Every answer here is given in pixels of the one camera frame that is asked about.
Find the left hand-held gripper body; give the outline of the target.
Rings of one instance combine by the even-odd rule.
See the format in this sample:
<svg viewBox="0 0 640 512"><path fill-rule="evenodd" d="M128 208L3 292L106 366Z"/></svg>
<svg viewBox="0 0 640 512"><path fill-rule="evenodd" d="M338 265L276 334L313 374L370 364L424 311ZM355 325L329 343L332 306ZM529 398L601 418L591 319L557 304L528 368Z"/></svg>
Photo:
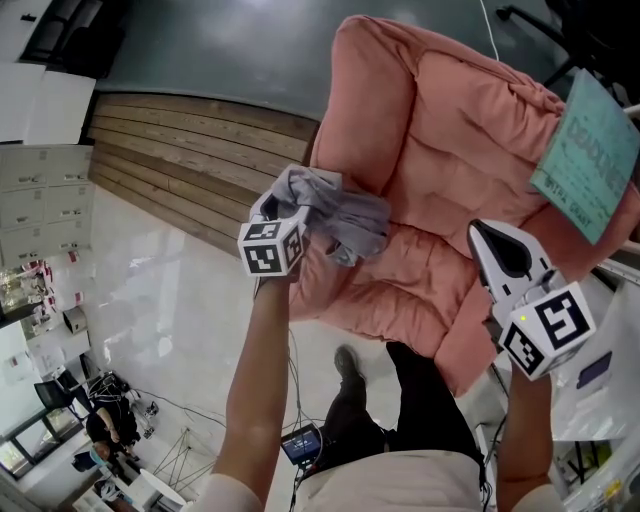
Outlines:
<svg viewBox="0 0 640 512"><path fill-rule="evenodd" d="M309 214L309 206L300 206L292 215L281 216L277 198L266 191L239 231L237 245L246 273L251 277L289 275L305 250Z"/></svg>

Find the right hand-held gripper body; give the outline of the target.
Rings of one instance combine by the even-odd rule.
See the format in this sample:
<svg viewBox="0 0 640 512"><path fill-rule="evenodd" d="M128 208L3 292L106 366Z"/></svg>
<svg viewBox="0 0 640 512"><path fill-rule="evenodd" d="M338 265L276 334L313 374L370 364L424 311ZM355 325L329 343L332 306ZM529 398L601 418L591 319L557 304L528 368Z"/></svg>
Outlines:
<svg viewBox="0 0 640 512"><path fill-rule="evenodd" d="M569 282L539 241L487 219L470 222L468 245L492 305L484 321L498 352L527 376L573 358L596 325L578 282Z"/></svg>

